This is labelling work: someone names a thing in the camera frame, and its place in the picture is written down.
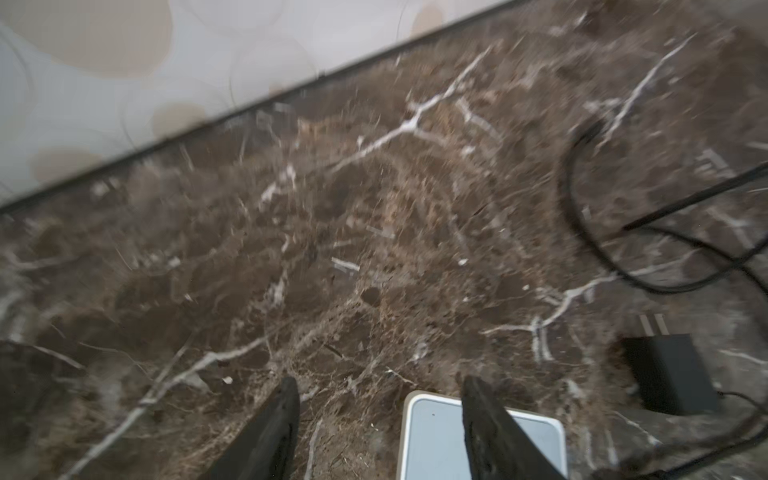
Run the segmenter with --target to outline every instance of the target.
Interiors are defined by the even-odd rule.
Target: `white bathroom scale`
[[[544,457],[568,478],[565,430],[556,419],[507,409]],[[472,480],[464,446],[462,401],[427,392],[406,398],[397,480]]]

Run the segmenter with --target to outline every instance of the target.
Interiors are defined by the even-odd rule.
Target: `black cable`
[[[587,245],[590,251],[605,266],[607,266],[609,269],[613,271],[616,271],[618,275],[621,276],[624,280],[626,280],[627,282],[629,282],[630,284],[638,288],[646,290],[647,292],[667,294],[667,295],[673,294],[673,293],[691,292],[693,290],[698,290],[699,288],[702,288],[706,285],[709,285],[713,282],[720,280],[721,278],[725,277],[731,270],[739,270],[742,273],[744,273],[744,275],[746,275],[747,278],[752,280],[754,284],[760,289],[760,291],[763,292],[766,298],[768,298],[768,286],[766,286],[766,284],[752,270],[750,270],[749,267],[745,265],[745,263],[750,258],[754,257],[762,249],[768,246],[768,236],[763,238],[754,248],[749,249],[740,257],[732,257],[731,255],[721,250],[720,248],[715,247],[714,245],[711,245],[697,238],[688,237],[686,235],[683,235],[682,233],[678,233],[678,232],[661,228],[661,227],[644,226],[647,222],[656,220],[657,218],[661,218],[669,213],[672,213],[673,211],[679,210],[680,208],[684,208],[684,207],[679,207],[683,203],[686,204],[685,206],[696,203],[696,202],[692,202],[691,198],[696,198],[698,199],[697,201],[702,201],[706,198],[722,193],[723,191],[728,190],[729,188],[733,188],[735,186],[746,183],[746,181],[743,181],[745,178],[749,178],[750,180],[752,180],[753,178],[762,176],[761,168],[768,166],[768,164],[764,164],[761,167],[758,167],[757,169],[752,169],[746,172],[745,174],[740,175],[738,177],[739,179],[738,182],[731,182],[731,183],[723,182],[720,185],[716,185],[715,187],[705,190],[703,194],[699,196],[694,195],[694,196],[688,197],[687,199],[683,199],[680,202],[677,202],[672,207],[659,209],[657,210],[657,212],[647,215],[639,220],[636,220],[635,222],[629,223],[627,226],[624,227],[625,230],[629,230],[628,227],[631,227],[631,229],[641,228],[642,230],[650,233],[658,233],[658,234],[666,235],[682,243],[687,243],[692,247],[701,248],[701,249],[710,251],[712,253],[715,253],[717,256],[727,261],[727,265],[725,267],[722,267],[717,272],[701,280],[697,280],[691,283],[676,285],[676,286],[656,285],[656,284],[638,279],[637,277],[633,276],[631,273],[621,268],[616,262],[614,262],[614,260],[608,255],[608,253],[605,250],[603,250],[602,247],[600,247],[600,244],[597,242],[597,240],[594,238],[591,232],[587,229],[586,225],[584,224],[584,221],[582,220],[581,212],[578,209],[578,206],[574,199],[572,181],[574,176],[576,160],[583,153],[584,149],[587,146],[589,146],[589,144],[591,144],[595,138],[598,137],[598,135],[602,132],[602,129],[603,129],[603,122],[597,121],[594,124],[592,124],[589,128],[587,128],[584,131],[584,133],[581,134],[578,137],[578,139],[573,143],[573,145],[571,146],[571,149],[566,153],[564,157],[564,173],[563,173],[562,183],[561,183],[561,188],[563,190],[562,192],[563,195],[561,197],[561,205],[565,214],[566,221],[569,223],[571,228],[573,228],[576,234],[582,239],[582,241],[584,241],[584,243]],[[723,189],[722,187],[724,184],[726,184],[728,188]],[[719,392],[719,394],[721,396],[726,396],[726,395],[738,396],[755,405],[755,407],[758,408],[759,411],[764,415],[768,414],[768,412],[766,412],[766,409],[763,406],[761,406],[758,402],[755,402],[750,397],[742,393]],[[766,441],[767,439],[768,439],[768,425],[764,426],[757,434],[753,435],[748,439],[744,439],[739,442],[733,443],[732,445],[728,445],[726,447],[713,450],[712,452],[708,452],[707,454],[694,458],[689,462],[686,462],[678,467],[672,468],[671,470],[657,471],[647,475],[642,475],[637,478],[660,479],[660,480],[674,480],[677,478],[683,478],[687,475],[690,475],[691,473],[694,473],[700,470],[701,468],[712,465],[713,463],[716,463],[722,460],[723,458],[726,458],[741,452],[745,452],[746,450],[754,448],[755,446],[759,445],[761,442]]]
[[[682,200],[673,202],[672,204],[669,204],[666,207],[662,207],[659,210],[656,210],[655,212],[651,212],[648,215],[643,215],[641,218],[638,218],[633,222],[627,223],[621,229],[624,230],[625,232],[628,232],[629,230],[634,230],[638,227],[642,227],[643,225],[647,225],[650,222],[659,220],[660,218],[664,218],[669,214],[673,214],[678,210],[682,210],[685,207],[698,204],[699,202],[703,202],[708,198],[714,197],[715,195],[719,195],[725,191],[731,190],[736,187],[740,187],[741,185],[744,185],[744,184],[748,184],[749,182],[753,180],[757,180],[760,177],[765,177],[766,175],[768,175],[768,162],[762,165],[759,165],[753,168],[752,170],[747,170],[741,175],[736,175],[733,178],[729,178],[728,180],[720,182],[717,185],[713,185],[712,187],[705,188],[701,192],[696,192],[695,194],[689,195],[688,197],[685,197]]]
[[[740,399],[744,399],[744,400],[748,401],[749,403],[751,403],[752,406],[755,407],[755,409],[758,412],[762,413],[765,416],[768,416],[768,409],[766,409],[764,406],[760,405],[760,403],[758,401],[756,401],[755,399],[753,399],[753,398],[751,398],[749,396],[746,396],[743,393],[740,393],[740,392],[718,392],[717,395],[719,395],[720,397],[737,396]]]
[[[724,266],[717,272],[712,273],[711,275],[706,276],[701,280],[696,280],[690,283],[682,283],[680,285],[673,285],[673,286],[657,285],[654,283],[646,282],[644,280],[640,280],[639,278],[633,276],[631,273],[627,272],[625,269],[619,266],[616,262],[614,262],[613,259],[611,259],[611,257],[605,252],[605,250],[603,250],[600,247],[597,239],[595,239],[592,233],[587,229],[587,226],[584,224],[584,221],[582,220],[581,212],[576,206],[576,202],[574,200],[573,191],[572,191],[571,184],[573,180],[576,160],[584,151],[584,149],[587,146],[589,146],[589,144],[591,144],[592,141],[595,138],[597,138],[597,136],[602,132],[602,128],[603,128],[602,121],[597,121],[594,124],[592,124],[574,142],[571,149],[565,155],[565,158],[563,160],[564,173],[563,173],[563,181],[561,184],[561,187],[563,189],[563,195],[561,198],[562,200],[561,203],[562,203],[563,211],[565,213],[566,221],[571,225],[571,228],[581,238],[584,244],[586,244],[589,250],[607,268],[609,268],[610,270],[616,271],[616,273],[618,273],[619,276],[621,276],[624,280],[636,286],[637,288],[641,288],[651,293],[658,293],[660,295],[672,295],[675,293],[693,292],[694,290],[698,290],[699,288],[703,288],[707,285],[710,285],[711,283],[717,282],[718,280],[727,276],[731,270],[741,270],[741,267],[744,266],[746,262],[748,262],[752,257],[760,253],[761,250],[768,247],[768,236],[765,236],[760,242],[757,243],[756,246],[754,246],[753,248],[750,248],[747,252],[745,252],[741,256],[733,258],[732,261],[730,261],[726,266]]]

